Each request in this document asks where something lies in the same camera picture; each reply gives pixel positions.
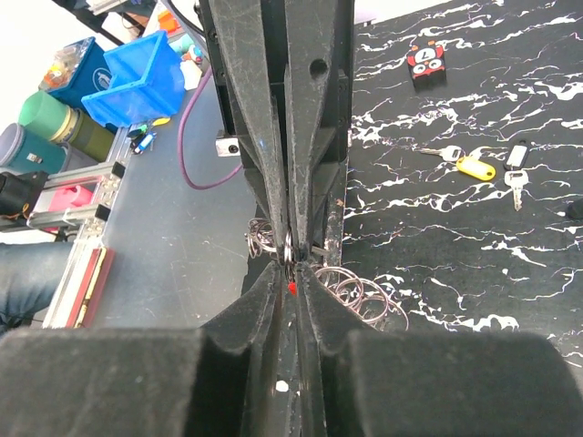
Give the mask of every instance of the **blue storage box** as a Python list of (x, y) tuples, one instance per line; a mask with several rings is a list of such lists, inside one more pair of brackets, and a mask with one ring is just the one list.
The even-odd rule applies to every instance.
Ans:
[(85, 54), (81, 57), (75, 73), (65, 86), (48, 89), (46, 92), (70, 107), (85, 110), (81, 98), (108, 89), (111, 73), (103, 57), (103, 49), (95, 42), (93, 36), (66, 48), (72, 46), (87, 47), (84, 47)]
[(179, 112), (184, 76), (165, 31), (110, 50), (105, 59), (113, 75), (109, 89), (82, 99), (101, 126), (129, 127)]

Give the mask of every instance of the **wire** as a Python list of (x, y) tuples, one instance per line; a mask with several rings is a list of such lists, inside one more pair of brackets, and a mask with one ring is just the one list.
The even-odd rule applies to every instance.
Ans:
[(213, 182), (212, 184), (198, 185), (198, 184), (195, 184), (194, 182), (192, 182), (192, 180), (189, 177), (189, 173), (186, 170), (186, 166), (184, 165), (184, 128), (186, 127), (186, 122), (189, 119), (190, 111), (192, 110), (194, 105), (197, 103), (197, 100), (199, 100), (200, 94), (202, 94), (202, 90), (209, 82), (209, 79), (211, 76), (212, 76), (212, 69), (209, 67), (207, 72), (204, 74), (204, 76), (200, 80), (200, 83), (199, 83), (199, 86), (197, 87), (197, 90), (192, 95), (189, 103), (187, 104), (186, 108), (184, 109), (184, 114), (182, 114), (182, 118), (180, 119), (180, 123), (179, 123), (179, 135), (178, 135), (178, 140), (177, 140), (178, 141), (177, 147), (178, 147), (178, 155), (179, 155), (180, 173), (182, 173), (182, 177), (184, 177), (184, 180), (186, 181), (186, 183), (188, 184), (189, 187), (194, 188), (194, 189), (198, 189), (198, 190), (215, 188), (221, 184), (224, 184), (229, 179), (231, 179), (233, 176), (235, 176), (237, 173), (239, 173), (239, 170), (241, 170), (243, 167), (242, 164), (239, 164), (224, 178), (221, 178), (218, 181)]
[(197, 34), (199, 34), (200, 36), (202, 36), (203, 38), (205, 37), (204, 35), (204, 31), (198, 27), (197, 25), (195, 25), (194, 23), (192, 23), (190, 20), (188, 20), (188, 18), (186, 16), (184, 16), (179, 9), (176, 7), (176, 5), (174, 5), (174, 2), (172, 0), (168, 0), (168, 6), (170, 7), (172, 14), (176, 15), (179, 20), (182, 20), (184, 23), (186, 23), (187, 25), (189, 25), (190, 27), (192, 27), (192, 30), (194, 30)]

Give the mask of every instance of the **black marble table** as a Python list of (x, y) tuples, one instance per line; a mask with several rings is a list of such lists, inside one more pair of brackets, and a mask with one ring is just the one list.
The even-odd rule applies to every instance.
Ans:
[[(582, 383), (583, 223), (564, 211), (583, 197), (583, 4), (454, 1), (357, 32), (344, 266), (399, 300), (411, 330), (535, 332)], [(428, 38), (447, 86), (417, 94), (405, 54)], [(515, 212), (502, 164), (522, 137)], [(448, 145), (496, 177), (417, 151)]]

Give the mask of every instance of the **gray table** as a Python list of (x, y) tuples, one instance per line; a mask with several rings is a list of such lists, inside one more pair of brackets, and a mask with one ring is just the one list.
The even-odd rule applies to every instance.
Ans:
[[(240, 296), (248, 258), (244, 234), (255, 200), (242, 172), (207, 191), (186, 185), (176, 150), (180, 116), (157, 128), (153, 150), (128, 163), (105, 229), (104, 243), (117, 255), (94, 326), (198, 327)], [(209, 82), (185, 136), (187, 168), (199, 183), (220, 178), (240, 162), (217, 157), (220, 128)]]

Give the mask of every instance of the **person's leg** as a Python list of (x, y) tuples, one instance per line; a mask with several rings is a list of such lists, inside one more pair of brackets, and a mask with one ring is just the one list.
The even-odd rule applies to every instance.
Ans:
[(0, 244), (0, 331), (48, 307), (72, 243)]

